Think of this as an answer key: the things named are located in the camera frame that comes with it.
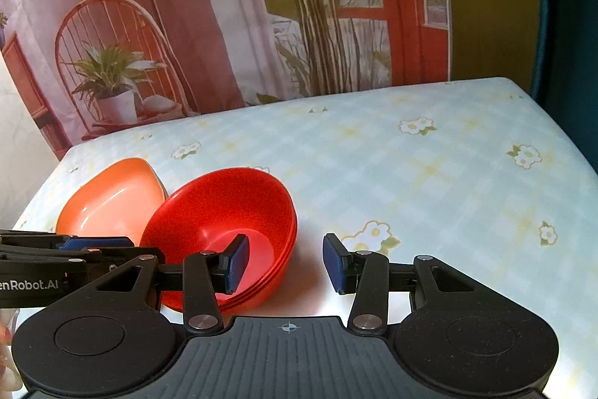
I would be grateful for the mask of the person's left hand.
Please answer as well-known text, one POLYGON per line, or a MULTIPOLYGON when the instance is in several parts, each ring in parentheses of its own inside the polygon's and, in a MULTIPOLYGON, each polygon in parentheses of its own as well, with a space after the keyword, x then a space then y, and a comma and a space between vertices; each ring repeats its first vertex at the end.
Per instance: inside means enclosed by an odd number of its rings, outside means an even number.
POLYGON ((16 368, 10 349, 16 322, 18 309, 2 309, 0 321, 0 392, 2 398, 11 398, 12 393, 18 391, 22 386, 20 374, 16 368))

